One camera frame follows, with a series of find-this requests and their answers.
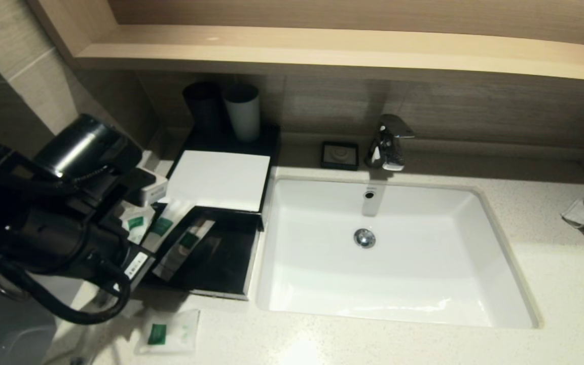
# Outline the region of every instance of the faucet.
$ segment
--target faucet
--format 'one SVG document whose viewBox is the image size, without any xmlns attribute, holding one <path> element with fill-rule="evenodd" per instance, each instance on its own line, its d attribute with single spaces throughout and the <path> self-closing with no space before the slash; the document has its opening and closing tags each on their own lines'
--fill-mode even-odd
<svg viewBox="0 0 584 365">
<path fill-rule="evenodd" d="M 412 129 L 399 116 L 382 114 L 364 163 L 369 168 L 402 171 L 405 168 L 405 160 L 400 139 L 414 137 Z"/>
</svg>

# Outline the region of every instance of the white cup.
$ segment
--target white cup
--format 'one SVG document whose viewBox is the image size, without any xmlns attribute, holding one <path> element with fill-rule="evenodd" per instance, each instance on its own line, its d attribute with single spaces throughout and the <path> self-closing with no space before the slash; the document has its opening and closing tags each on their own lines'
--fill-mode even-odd
<svg viewBox="0 0 584 365">
<path fill-rule="evenodd" d="M 258 89 L 251 85 L 236 84 L 226 88 L 223 97 L 236 138 L 241 142 L 257 140 L 260 135 Z"/>
</svg>

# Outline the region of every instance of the white quartz countertop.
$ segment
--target white quartz countertop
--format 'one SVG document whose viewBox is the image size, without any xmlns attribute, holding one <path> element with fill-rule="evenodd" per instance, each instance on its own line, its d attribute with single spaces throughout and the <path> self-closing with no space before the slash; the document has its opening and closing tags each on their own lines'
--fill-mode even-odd
<svg viewBox="0 0 584 365">
<path fill-rule="evenodd" d="M 280 164 L 285 167 L 276 169 L 276 177 L 360 183 L 370 178 L 367 171 L 304 167 L 313 166 L 315 159 L 311 153 L 284 150 Z M 407 164 L 387 182 L 482 192 L 507 238 L 538 328 L 269 312 L 254 301 L 189 296 L 180 310 L 201 310 L 193 355 L 134 355 L 142 319 L 119 317 L 107 326 L 94 364 L 584 364 L 584 236 L 560 218 L 575 199 L 584 197 L 582 167 L 555 160 L 443 155 L 414 155 Z M 250 298 L 258 291 L 264 238 L 261 234 Z M 80 293 L 76 301 L 86 295 Z M 68 363 L 77 333 L 78 328 L 63 324 L 45 364 Z"/>
</svg>

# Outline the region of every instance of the bathroom sink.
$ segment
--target bathroom sink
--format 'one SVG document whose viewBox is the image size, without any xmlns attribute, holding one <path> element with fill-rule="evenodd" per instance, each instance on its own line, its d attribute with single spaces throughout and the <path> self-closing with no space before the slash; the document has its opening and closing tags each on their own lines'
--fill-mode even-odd
<svg viewBox="0 0 584 365">
<path fill-rule="evenodd" d="M 257 305 L 534 327 L 488 211 L 472 190 L 281 179 L 274 186 Z"/>
</svg>

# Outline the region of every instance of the soap dish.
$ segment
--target soap dish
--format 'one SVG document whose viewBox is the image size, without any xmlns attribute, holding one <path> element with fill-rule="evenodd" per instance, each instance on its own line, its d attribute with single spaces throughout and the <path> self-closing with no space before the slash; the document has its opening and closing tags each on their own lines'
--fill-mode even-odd
<svg viewBox="0 0 584 365">
<path fill-rule="evenodd" d="M 324 141 L 321 149 L 321 166 L 324 169 L 357 171 L 359 155 L 354 143 Z"/>
</svg>

